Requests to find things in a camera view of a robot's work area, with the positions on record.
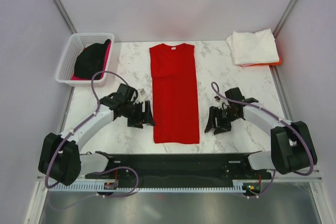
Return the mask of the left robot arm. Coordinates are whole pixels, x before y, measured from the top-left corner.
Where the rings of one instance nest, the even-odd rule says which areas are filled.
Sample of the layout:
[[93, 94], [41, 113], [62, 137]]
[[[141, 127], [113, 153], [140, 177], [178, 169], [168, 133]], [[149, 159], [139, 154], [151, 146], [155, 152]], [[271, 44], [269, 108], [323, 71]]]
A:
[[151, 103], [144, 100], [140, 91], [120, 84], [117, 91], [98, 100], [98, 106], [83, 122], [60, 134], [49, 133], [43, 141], [38, 170], [65, 186], [79, 176], [95, 174], [111, 178], [115, 173], [112, 155], [102, 151], [81, 154], [82, 148], [102, 128], [117, 118], [127, 119], [128, 127], [155, 126]]

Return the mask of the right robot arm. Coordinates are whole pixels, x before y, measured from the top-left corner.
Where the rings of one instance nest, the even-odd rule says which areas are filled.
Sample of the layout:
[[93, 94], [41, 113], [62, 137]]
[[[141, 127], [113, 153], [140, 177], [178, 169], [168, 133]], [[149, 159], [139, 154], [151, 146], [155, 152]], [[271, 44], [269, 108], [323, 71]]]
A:
[[269, 151], [244, 155], [240, 172], [245, 178], [254, 178], [260, 170], [273, 170], [282, 175], [313, 173], [318, 159], [308, 126], [303, 121], [293, 122], [277, 116], [257, 99], [244, 97], [238, 87], [220, 94], [218, 85], [213, 82], [212, 89], [220, 105], [210, 107], [205, 133], [229, 132], [234, 121], [245, 120], [270, 138]]

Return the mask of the red t-shirt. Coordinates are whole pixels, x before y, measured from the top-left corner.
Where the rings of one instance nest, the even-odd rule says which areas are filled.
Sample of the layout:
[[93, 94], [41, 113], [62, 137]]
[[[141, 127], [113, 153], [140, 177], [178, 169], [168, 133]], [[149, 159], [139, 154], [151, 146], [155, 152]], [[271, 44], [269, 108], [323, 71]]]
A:
[[200, 123], [195, 47], [159, 44], [149, 51], [156, 123], [154, 142], [198, 144]]

